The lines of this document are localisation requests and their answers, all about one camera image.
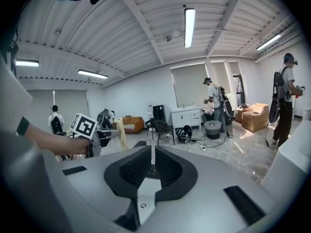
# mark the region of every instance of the gray tile floor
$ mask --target gray tile floor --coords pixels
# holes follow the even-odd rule
[[[300,119],[293,119],[290,134],[293,134],[300,122]],[[267,135],[268,140],[271,140],[275,126],[276,123],[274,125],[270,125]],[[233,121],[232,125],[228,126],[228,131],[230,134],[234,135],[234,137],[232,139],[228,139],[227,137],[224,144],[218,147],[208,148],[206,149],[206,152],[203,152],[200,149],[200,144],[184,144],[179,142],[176,136],[176,145],[173,144],[172,136],[168,138],[162,136],[159,145],[189,151],[195,154],[224,161],[248,174],[255,182],[260,183],[270,168],[277,152],[277,149],[271,149],[267,147],[265,143],[264,138],[267,129],[268,128],[265,128],[252,133],[244,129],[240,123]],[[215,146],[224,141],[226,134],[221,133],[219,139],[211,140],[206,136],[203,125],[201,130],[199,127],[194,127],[193,137],[200,139],[202,136],[205,137],[204,141],[200,141],[202,144],[206,144],[207,146]],[[126,138],[129,148],[132,148],[138,141],[146,141],[148,145],[152,146],[153,150],[157,145],[157,133],[154,133],[154,139],[152,139],[151,132],[147,135],[145,130],[139,133],[126,134]],[[111,154],[118,151],[121,151],[121,145],[119,139],[116,137],[108,143],[107,147],[102,148],[101,155]]]

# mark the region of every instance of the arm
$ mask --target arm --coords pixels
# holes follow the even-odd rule
[[[29,124],[25,137],[35,142],[40,149],[50,150],[55,155],[87,154],[90,140],[69,138],[44,132]]]
[[[207,104],[208,102],[213,102],[213,97],[209,97],[208,99],[203,100],[203,104]]]
[[[288,81],[288,87],[292,91],[293,95],[301,96],[301,92],[296,89],[292,80]]]
[[[65,121],[64,121],[64,118],[63,118],[63,116],[62,116],[62,115],[61,115],[60,122],[61,122],[61,124],[62,124],[62,128],[63,128],[63,127],[64,127],[64,123],[65,123]]]

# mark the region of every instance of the black bag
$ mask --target black bag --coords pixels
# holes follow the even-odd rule
[[[51,127],[52,127],[52,131],[53,134],[63,134],[63,128],[62,125],[58,119],[57,116],[55,116],[51,122]]]

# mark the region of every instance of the bucket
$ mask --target bucket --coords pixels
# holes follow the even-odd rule
[[[311,121],[311,107],[304,107],[303,108],[302,119]]]
[[[220,128],[222,123],[220,121],[207,121],[204,123],[205,131],[209,139],[218,139],[220,135]]]

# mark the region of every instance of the hand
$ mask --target hand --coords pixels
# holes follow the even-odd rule
[[[87,147],[91,144],[89,139],[86,138],[76,138],[73,139],[74,143],[74,152],[77,152],[77,154],[85,154],[87,155]]]

